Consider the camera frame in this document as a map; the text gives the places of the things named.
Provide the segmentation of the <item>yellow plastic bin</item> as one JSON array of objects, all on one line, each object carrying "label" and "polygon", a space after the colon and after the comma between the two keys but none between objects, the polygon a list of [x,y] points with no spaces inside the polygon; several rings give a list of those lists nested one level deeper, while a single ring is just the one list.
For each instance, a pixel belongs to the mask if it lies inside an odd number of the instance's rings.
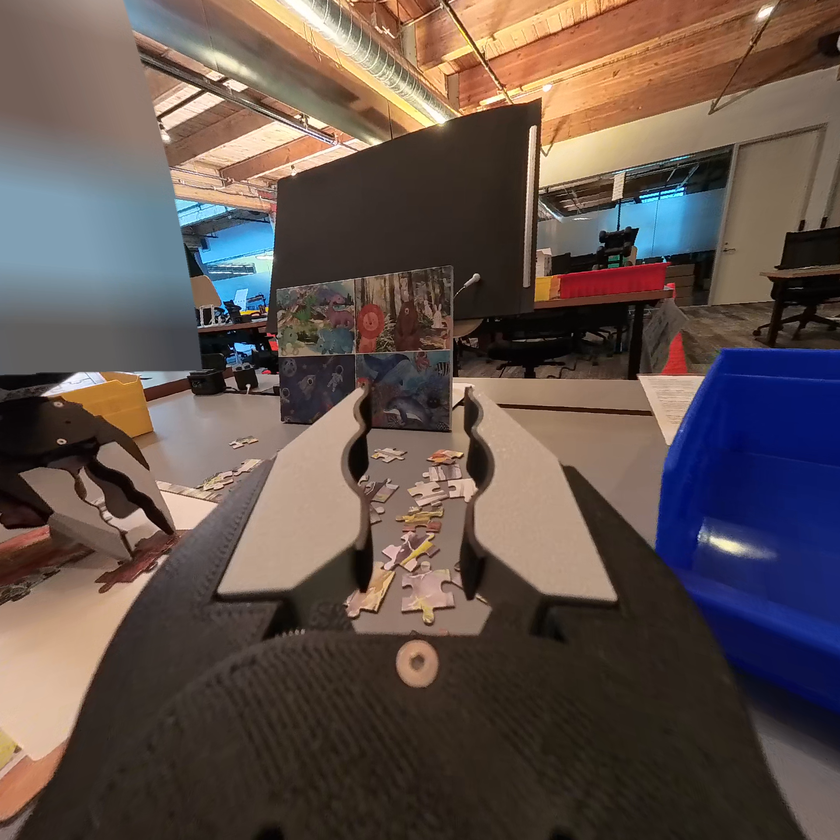
[{"label": "yellow plastic bin", "polygon": [[78,403],[103,417],[132,438],[154,431],[143,385],[138,375],[122,372],[71,374],[45,396]]}]

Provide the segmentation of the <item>scattered loose puzzle pieces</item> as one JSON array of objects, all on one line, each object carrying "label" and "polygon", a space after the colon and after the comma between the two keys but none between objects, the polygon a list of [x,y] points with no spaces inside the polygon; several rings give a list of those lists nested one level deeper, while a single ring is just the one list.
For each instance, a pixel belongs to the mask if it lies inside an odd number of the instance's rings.
[{"label": "scattered loose puzzle pieces", "polygon": [[[342,601],[226,601],[276,603],[281,620],[302,626],[310,610],[341,604],[361,632],[447,633],[465,598],[459,575],[460,530],[473,483],[466,470],[466,438],[459,433],[376,429],[366,439],[369,465],[360,488],[370,502],[373,572],[366,591]],[[242,528],[258,495],[249,503]]]}]

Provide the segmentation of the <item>illustrated puzzle box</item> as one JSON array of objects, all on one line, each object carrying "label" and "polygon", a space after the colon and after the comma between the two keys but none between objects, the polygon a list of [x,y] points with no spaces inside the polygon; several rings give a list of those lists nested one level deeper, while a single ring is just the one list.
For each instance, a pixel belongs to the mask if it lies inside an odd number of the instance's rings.
[{"label": "illustrated puzzle box", "polygon": [[373,427],[449,431],[453,298],[451,266],[279,289],[281,421],[314,424],[366,385]]}]

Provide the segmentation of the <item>black partition panel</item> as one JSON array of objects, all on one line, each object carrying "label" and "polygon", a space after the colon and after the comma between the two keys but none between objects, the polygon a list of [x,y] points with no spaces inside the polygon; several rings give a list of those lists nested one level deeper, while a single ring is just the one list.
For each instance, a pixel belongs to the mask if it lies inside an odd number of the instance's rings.
[{"label": "black partition panel", "polygon": [[450,266],[455,320],[533,310],[542,111],[474,112],[280,179],[269,318],[289,287]]}]

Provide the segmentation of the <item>printed frame puzzle tray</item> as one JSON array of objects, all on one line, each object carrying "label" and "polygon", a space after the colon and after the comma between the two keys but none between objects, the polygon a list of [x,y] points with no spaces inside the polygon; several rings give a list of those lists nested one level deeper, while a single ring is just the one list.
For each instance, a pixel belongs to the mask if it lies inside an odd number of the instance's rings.
[{"label": "printed frame puzzle tray", "polygon": [[100,593],[114,562],[94,553],[1,608],[1,725],[23,755],[2,770],[2,823],[13,822],[60,761],[102,655],[152,573]]}]

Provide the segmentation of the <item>white door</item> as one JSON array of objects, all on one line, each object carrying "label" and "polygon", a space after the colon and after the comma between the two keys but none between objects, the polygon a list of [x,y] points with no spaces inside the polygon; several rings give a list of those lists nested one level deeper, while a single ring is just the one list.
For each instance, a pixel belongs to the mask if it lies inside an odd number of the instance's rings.
[{"label": "white door", "polygon": [[824,134],[812,128],[734,147],[710,305],[770,300],[764,273],[803,219]]}]

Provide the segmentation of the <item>black office chair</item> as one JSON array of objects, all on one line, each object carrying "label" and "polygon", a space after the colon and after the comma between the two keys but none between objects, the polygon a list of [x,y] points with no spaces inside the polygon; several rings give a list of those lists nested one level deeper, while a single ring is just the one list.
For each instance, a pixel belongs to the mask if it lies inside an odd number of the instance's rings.
[{"label": "black office chair", "polygon": [[538,367],[556,364],[575,350],[574,331],[570,329],[518,328],[512,322],[501,322],[498,327],[486,347],[487,358],[500,362],[500,371],[521,367],[525,379],[536,379]]},{"label": "black office chair", "polygon": [[810,323],[838,330],[838,321],[818,314],[818,309],[839,299],[839,228],[791,232],[785,236],[780,264],[762,273],[771,285],[773,309],[769,323],[753,336],[767,331],[766,345],[773,348],[783,325],[794,322],[797,340]]}]

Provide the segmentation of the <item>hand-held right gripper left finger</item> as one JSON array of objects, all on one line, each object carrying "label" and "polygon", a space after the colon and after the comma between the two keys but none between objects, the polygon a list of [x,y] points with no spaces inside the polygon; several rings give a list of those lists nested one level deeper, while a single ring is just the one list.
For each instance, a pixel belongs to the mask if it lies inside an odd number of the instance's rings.
[{"label": "hand-held right gripper left finger", "polygon": [[373,572],[371,388],[356,388],[275,458],[222,576],[226,601],[342,601]]}]

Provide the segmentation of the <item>red plastic crate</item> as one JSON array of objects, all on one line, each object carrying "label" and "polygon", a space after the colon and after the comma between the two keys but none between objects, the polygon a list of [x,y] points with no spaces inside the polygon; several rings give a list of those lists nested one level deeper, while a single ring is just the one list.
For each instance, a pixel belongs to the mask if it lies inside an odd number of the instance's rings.
[{"label": "red plastic crate", "polygon": [[665,288],[669,262],[594,269],[560,276],[560,299],[593,298]]}]

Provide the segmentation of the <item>blue plastic bin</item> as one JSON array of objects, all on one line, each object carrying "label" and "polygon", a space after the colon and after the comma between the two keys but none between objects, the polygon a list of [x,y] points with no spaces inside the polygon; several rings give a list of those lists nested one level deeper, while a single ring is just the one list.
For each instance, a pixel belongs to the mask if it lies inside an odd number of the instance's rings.
[{"label": "blue plastic bin", "polygon": [[720,352],[665,459],[656,551],[735,666],[838,712],[838,351]]}]

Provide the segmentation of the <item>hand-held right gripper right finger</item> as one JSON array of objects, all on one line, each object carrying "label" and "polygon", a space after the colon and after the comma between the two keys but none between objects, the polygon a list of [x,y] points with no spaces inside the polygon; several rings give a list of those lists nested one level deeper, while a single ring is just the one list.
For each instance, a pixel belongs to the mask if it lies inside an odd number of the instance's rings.
[{"label": "hand-held right gripper right finger", "polygon": [[488,604],[616,604],[616,589],[559,460],[487,394],[465,389],[465,597]]}]

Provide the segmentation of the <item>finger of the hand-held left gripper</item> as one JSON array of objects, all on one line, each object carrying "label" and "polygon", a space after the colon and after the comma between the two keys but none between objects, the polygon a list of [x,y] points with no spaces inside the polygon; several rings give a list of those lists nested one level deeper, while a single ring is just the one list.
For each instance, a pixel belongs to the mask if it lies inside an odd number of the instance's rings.
[{"label": "finger of the hand-held left gripper", "polygon": [[142,511],[146,520],[168,535],[175,533],[169,508],[134,441],[100,444],[84,469],[103,493],[104,509],[115,519]]},{"label": "finger of the hand-held left gripper", "polygon": [[71,472],[34,468],[23,473],[23,480],[52,510],[47,519],[52,530],[115,560],[133,559],[123,533],[107,523],[99,508],[87,501],[84,486],[77,487]]}]

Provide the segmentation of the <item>assembled lion puzzle section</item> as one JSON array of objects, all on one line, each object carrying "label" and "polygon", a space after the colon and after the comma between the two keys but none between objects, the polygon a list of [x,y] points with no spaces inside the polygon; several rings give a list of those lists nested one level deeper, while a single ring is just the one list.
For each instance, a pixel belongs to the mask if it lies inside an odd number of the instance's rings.
[{"label": "assembled lion puzzle section", "polygon": [[1,544],[1,605],[25,598],[68,563],[77,562],[92,549],[49,526],[18,533]]}]

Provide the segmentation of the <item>printed paper sheet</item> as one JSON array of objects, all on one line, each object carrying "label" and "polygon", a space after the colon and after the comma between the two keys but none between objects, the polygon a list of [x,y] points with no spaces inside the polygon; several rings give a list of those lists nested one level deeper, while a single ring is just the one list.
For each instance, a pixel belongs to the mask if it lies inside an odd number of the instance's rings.
[{"label": "printed paper sheet", "polygon": [[665,444],[671,446],[705,376],[695,374],[640,374],[642,386]]}]

